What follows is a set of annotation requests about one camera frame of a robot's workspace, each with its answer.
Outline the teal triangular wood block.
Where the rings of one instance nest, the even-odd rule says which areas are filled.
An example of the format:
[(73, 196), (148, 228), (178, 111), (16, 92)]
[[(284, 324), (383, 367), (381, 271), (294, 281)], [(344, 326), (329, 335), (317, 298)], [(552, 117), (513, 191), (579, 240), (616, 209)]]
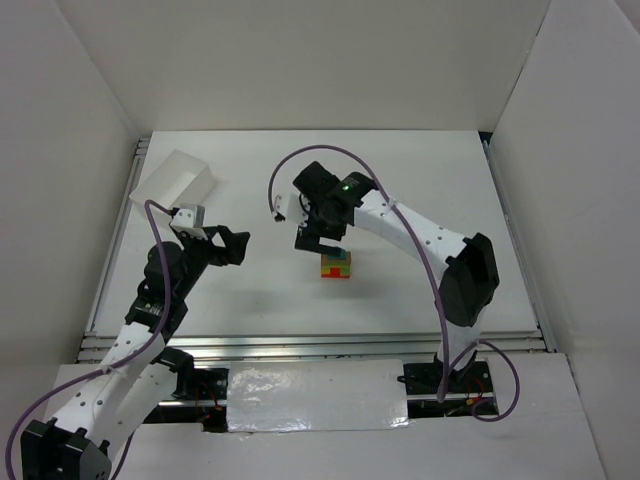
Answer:
[(337, 253), (328, 254), (327, 259), (331, 262), (350, 263), (351, 253), (349, 251), (340, 249)]

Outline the shiny white tape sheet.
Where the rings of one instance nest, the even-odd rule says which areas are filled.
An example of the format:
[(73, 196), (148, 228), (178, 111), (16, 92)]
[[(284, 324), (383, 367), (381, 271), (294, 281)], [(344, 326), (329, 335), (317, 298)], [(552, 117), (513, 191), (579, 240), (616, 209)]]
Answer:
[(227, 386), (231, 432), (373, 431), (409, 424), (397, 359), (234, 362)]

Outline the white plastic bin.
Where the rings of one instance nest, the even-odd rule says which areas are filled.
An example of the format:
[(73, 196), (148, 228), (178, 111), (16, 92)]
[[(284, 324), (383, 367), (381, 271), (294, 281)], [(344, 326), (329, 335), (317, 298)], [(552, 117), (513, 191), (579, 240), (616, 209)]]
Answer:
[(202, 204), (218, 183), (210, 165), (181, 150), (173, 150), (141, 179), (129, 199), (145, 217), (144, 203), (153, 200), (166, 209)]

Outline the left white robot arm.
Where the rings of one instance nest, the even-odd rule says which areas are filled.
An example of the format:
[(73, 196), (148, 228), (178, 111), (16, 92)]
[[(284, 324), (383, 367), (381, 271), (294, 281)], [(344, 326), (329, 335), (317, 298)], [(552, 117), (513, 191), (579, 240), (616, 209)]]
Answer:
[(207, 267), (239, 265), (250, 235), (219, 225), (154, 245), (143, 280), (100, 366), (64, 389), (72, 398), (20, 435), (26, 479), (113, 479), (115, 456), (169, 396), (181, 396), (193, 357), (168, 345), (186, 316), (186, 297)]

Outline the red rectangular wood block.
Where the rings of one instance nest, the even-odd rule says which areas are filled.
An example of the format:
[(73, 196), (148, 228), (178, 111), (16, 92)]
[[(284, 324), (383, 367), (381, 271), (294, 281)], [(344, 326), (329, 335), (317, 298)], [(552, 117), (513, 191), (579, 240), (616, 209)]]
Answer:
[(321, 271), (321, 277), (324, 279), (350, 279), (351, 273), (349, 270), (341, 268), (329, 268)]

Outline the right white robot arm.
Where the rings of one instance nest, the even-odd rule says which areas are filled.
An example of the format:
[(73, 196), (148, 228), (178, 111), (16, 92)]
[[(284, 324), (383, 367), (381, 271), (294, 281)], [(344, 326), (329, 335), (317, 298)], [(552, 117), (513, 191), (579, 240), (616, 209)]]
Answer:
[(343, 257), (338, 243), (354, 227), (423, 264), (441, 326), (436, 395), (443, 400), (451, 374), (471, 361), (480, 319), (500, 283), (491, 240), (481, 233), (468, 237), (446, 229), (394, 200), (376, 180), (359, 172), (339, 179), (312, 162), (293, 185), (302, 215), (296, 249)]

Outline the aluminium rail frame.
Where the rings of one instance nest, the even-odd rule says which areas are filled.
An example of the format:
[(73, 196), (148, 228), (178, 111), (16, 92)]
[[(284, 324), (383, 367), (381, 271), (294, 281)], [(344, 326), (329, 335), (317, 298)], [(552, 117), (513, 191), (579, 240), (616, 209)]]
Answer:
[[(136, 145), (127, 188), (133, 189), (146, 158), (151, 138), (140, 138)], [(86, 331), (76, 356), (80, 364), (97, 364), (112, 346), (115, 337), (103, 337), (96, 331)], [(549, 352), (543, 332), (538, 328), (533, 333), (495, 333), (488, 340), (507, 353)], [(218, 365), (233, 360), (311, 360), (336, 358), (425, 356), (431, 358), (438, 346), (436, 334), (340, 334), (340, 335), (295, 335), (295, 336), (196, 336), (178, 337), (170, 342), (194, 355), (198, 365)]]

